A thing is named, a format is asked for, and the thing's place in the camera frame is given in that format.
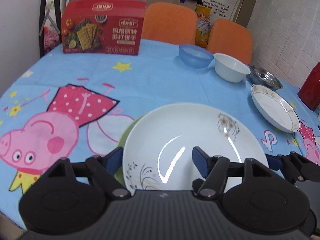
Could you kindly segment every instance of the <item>orange chair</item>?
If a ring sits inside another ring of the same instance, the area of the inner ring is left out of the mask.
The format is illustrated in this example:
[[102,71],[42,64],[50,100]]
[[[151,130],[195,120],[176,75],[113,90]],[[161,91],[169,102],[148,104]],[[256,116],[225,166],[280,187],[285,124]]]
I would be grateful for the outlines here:
[[207,50],[212,54],[227,54],[248,65],[252,57],[252,37],[241,25],[219,19],[211,29]]
[[195,11],[172,3],[151,4],[145,14],[142,38],[175,45],[195,44],[197,14]]

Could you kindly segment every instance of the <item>blue bowl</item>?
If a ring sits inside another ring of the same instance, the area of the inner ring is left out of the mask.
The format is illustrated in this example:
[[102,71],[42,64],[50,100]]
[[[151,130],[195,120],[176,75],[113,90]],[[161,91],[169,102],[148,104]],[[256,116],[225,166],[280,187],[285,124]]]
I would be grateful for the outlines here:
[[187,44],[179,46],[179,56],[184,64],[195,69],[207,67],[214,59],[213,54],[205,49]]

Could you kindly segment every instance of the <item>white wall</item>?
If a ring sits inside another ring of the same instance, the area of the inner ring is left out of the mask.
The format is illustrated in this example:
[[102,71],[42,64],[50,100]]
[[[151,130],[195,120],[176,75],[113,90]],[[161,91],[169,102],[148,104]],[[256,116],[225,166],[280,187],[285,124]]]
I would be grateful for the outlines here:
[[253,64],[297,87],[320,61],[320,0],[257,0],[247,28]]
[[41,0],[0,0],[0,95],[39,58]]

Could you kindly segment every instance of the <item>red box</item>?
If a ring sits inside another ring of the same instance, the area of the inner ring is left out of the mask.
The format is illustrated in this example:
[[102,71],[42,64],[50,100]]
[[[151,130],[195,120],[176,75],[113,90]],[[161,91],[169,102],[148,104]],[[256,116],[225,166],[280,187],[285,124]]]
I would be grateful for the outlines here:
[[64,53],[138,55],[145,0],[71,1],[62,15]]

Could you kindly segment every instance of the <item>blue tablecloth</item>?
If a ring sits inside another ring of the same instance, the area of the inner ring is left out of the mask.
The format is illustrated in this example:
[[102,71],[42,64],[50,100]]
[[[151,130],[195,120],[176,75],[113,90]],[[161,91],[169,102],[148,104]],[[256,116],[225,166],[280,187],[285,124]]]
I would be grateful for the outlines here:
[[[117,145],[133,119],[175,102],[206,104],[229,113],[251,130],[265,153],[296,151],[306,156],[302,137],[276,130],[260,115],[247,79],[226,82],[213,68],[185,66],[178,55],[178,46],[146,40],[139,56],[63,54],[59,46],[24,73],[0,100],[0,136],[5,135],[0,140],[1,212],[24,228],[18,212],[22,191],[55,159],[68,156],[81,162],[103,155]],[[278,93],[292,103],[314,136],[320,136],[320,122],[297,97],[298,89],[283,85]],[[40,146],[35,135],[42,138]]]

